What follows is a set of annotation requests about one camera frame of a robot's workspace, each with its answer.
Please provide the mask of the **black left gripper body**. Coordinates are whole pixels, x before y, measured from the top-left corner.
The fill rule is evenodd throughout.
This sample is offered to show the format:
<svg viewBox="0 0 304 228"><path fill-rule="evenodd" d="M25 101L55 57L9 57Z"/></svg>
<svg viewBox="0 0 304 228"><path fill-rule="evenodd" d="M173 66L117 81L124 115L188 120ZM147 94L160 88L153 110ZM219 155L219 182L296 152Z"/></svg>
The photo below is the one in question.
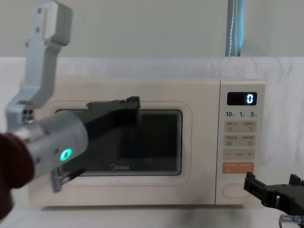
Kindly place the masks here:
<svg viewBox="0 0 304 228"><path fill-rule="evenodd" d="M90 102L87 109L80 112L89 143L116 128L138 123L139 109L124 109L119 101Z"/></svg>

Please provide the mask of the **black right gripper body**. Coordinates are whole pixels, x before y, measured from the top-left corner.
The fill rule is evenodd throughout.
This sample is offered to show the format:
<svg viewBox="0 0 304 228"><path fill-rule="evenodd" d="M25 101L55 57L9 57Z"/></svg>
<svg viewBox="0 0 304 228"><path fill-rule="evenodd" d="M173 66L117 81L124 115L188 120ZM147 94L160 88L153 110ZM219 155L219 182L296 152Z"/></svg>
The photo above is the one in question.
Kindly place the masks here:
<svg viewBox="0 0 304 228"><path fill-rule="evenodd" d="M278 184L269 186L269 207L287 215L304 214L304 187L301 185Z"/></svg>

